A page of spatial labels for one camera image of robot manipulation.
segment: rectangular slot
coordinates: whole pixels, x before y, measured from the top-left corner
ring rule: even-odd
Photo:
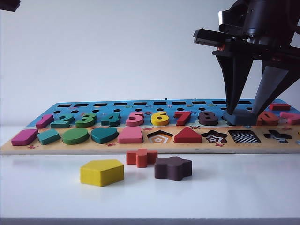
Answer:
[[[117,102],[117,103],[114,103],[113,105],[116,105],[116,106],[118,106],[118,105],[127,105],[127,102]]]
[[[72,104],[63,104],[63,105],[59,105],[57,106],[58,108],[62,108],[62,107],[70,107]]]
[[[226,101],[212,101],[213,104],[226,104]]]
[[[154,105],[166,105],[167,102],[153,102]]]
[[[202,104],[206,104],[206,102],[204,101],[195,101],[195,102],[192,102],[193,105],[202,105]]]
[[[107,106],[107,103],[95,103],[94,106]]]
[[[250,101],[239,101],[239,104],[252,104]]]
[[[133,105],[146,105],[147,102],[134,102]]]
[[[186,102],[173,102],[172,104],[173,105],[185,105]]]
[[[84,107],[84,106],[88,106],[89,104],[76,104],[74,107]]]

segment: brown star block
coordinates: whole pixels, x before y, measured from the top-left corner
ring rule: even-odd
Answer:
[[[178,156],[157,158],[154,164],[154,177],[181,181],[182,178],[192,175],[192,161]]]

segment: white background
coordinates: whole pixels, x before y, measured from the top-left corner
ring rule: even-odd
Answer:
[[[1,12],[1,125],[27,125],[57,102],[225,98],[215,48],[193,33],[218,30],[234,2],[22,0]],[[242,98],[261,73],[254,62]],[[299,89],[279,98],[300,109]]]

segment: wooden puzzle board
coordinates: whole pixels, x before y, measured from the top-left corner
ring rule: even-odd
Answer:
[[[243,99],[239,102],[238,109],[251,110],[253,99]],[[277,99],[274,103],[285,104]],[[2,155],[18,154],[119,154],[127,150],[147,148],[158,150],[159,153],[296,153],[300,152],[300,125],[289,125],[286,119],[279,119],[275,126],[229,126],[222,120],[222,115],[226,110],[224,99],[181,99],[181,100],[144,100],[144,101],[109,101],[109,102],[68,102],[57,103],[32,121],[25,129],[36,129],[35,124],[41,120],[43,115],[52,114],[54,121],[66,113],[74,116],[74,121],[82,120],[85,113],[95,113],[96,123],[91,127],[86,127],[89,134],[99,127],[109,127],[101,125],[101,119],[111,113],[120,113],[120,124],[116,126],[118,133],[123,132],[125,123],[132,112],[142,112],[144,122],[139,127],[142,131],[142,143],[118,143],[114,138],[103,144],[99,144],[91,139],[79,144],[65,144],[62,139],[56,140],[47,145],[41,145],[36,138],[32,143],[25,146],[13,146],[8,141],[1,147]],[[175,112],[191,112],[190,119],[184,126],[177,126]],[[201,112],[213,112],[218,118],[216,126],[205,126],[199,123],[198,115]],[[281,111],[272,111],[274,115],[280,115]],[[151,116],[157,112],[166,112],[169,116],[169,124],[166,126],[154,126],[151,123]],[[300,114],[291,107],[286,111]],[[75,122],[71,122],[69,128],[55,128],[62,136],[66,131],[75,128]],[[194,132],[202,135],[201,143],[175,143],[174,137],[183,128],[189,127]],[[51,129],[50,125],[38,129],[39,133]],[[222,138],[211,135],[211,131],[217,134],[226,134],[225,141]],[[270,131],[276,131],[285,135],[286,138],[273,138]]]

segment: pink trapezoid block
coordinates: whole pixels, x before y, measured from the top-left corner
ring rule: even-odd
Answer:
[[[118,143],[143,143],[143,135],[140,127],[124,127],[118,136]]]

